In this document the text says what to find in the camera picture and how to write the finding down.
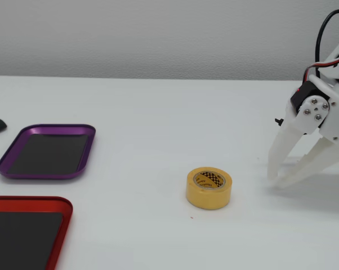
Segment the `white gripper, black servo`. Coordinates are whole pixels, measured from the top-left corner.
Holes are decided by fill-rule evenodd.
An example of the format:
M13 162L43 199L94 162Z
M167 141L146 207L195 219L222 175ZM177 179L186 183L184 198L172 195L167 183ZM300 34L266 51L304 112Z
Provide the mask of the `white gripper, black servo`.
M286 174L280 165L305 134L322 136ZM269 150L267 178L285 188L339 163L339 82L330 85L311 75L287 102L286 114Z

